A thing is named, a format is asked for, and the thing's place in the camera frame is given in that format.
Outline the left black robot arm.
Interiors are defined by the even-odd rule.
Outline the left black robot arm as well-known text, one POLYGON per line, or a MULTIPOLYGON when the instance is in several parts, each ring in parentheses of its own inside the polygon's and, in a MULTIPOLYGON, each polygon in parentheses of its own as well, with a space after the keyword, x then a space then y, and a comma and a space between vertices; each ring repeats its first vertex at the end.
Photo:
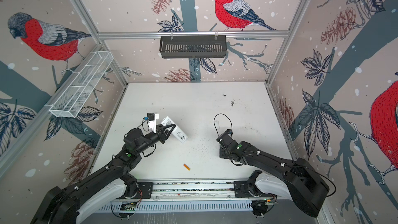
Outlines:
POLYGON ((130 171, 141 161, 141 153, 157 142, 165 143, 175 128, 175 124, 159 124, 146 135, 140 128, 131 129, 121 151, 109 163, 73 185, 48 191, 31 222, 80 224, 112 200, 134 197, 138 184, 130 171))

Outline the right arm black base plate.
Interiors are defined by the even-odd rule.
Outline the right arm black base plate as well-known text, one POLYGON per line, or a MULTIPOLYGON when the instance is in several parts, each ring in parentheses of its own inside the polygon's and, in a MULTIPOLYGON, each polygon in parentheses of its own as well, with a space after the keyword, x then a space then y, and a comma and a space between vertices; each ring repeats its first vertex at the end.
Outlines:
POLYGON ((234 181, 233 192, 235 198, 276 198, 276 195, 262 193, 254 184, 247 181, 234 181))

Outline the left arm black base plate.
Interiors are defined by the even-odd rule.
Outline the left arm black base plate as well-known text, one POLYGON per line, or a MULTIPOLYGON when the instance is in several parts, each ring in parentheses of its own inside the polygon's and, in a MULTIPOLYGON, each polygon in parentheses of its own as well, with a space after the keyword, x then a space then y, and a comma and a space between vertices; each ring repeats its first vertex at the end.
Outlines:
POLYGON ((127 185, 123 195, 125 199, 150 199, 153 190, 153 182, 137 182, 127 185))

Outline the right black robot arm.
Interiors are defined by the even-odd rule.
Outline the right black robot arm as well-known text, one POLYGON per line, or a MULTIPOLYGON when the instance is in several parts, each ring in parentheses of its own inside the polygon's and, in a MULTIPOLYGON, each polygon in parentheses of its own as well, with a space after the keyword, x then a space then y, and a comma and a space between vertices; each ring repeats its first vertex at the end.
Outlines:
POLYGON ((266 195, 287 198, 305 214, 317 217, 330 188, 325 177, 305 160, 284 159, 256 148, 247 142, 238 143, 225 131, 217 139, 224 157, 235 166, 252 166, 256 170, 246 181, 235 181, 238 198, 262 198, 266 195))

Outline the white remote control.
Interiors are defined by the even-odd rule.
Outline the white remote control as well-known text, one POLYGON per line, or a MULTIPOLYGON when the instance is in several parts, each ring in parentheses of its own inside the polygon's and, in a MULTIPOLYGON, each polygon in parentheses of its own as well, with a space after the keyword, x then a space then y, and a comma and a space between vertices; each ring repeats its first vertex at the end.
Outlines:
MULTIPOLYGON (((176 124, 169 116, 165 117, 161 121, 162 125, 168 125, 168 124, 176 124)), ((174 129, 172 135, 178 139, 181 143, 185 143, 188 139, 188 136, 183 132, 183 130, 176 124, 176 128, 174 129)))

